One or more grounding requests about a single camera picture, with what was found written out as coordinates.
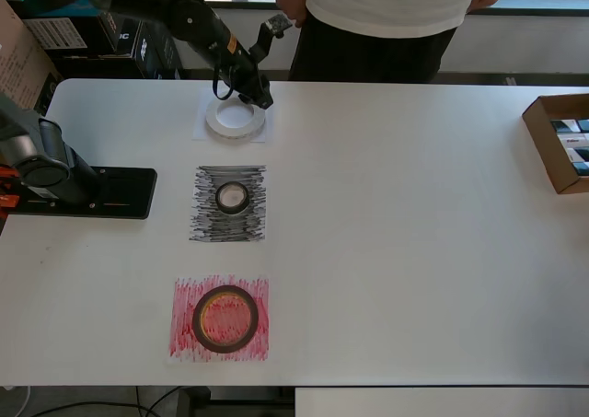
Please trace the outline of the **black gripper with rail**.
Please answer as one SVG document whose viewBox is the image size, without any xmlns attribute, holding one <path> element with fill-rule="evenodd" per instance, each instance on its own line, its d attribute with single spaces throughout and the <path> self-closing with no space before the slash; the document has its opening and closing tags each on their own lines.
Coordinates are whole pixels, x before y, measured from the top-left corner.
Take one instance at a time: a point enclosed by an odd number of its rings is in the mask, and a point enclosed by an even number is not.
<svg viewBox="0 0 589 417">
<path fill-rule="evenodd" d="M 267 110 L 273 104 L 270 81 L 260 72 L 259 63 L 266 58 L 269 50 L 255 44 L 249 50 L 239 46 L 235 64 L 230 76 L 231 87 L 239 99 L 260 109 Z"/>
</svg>

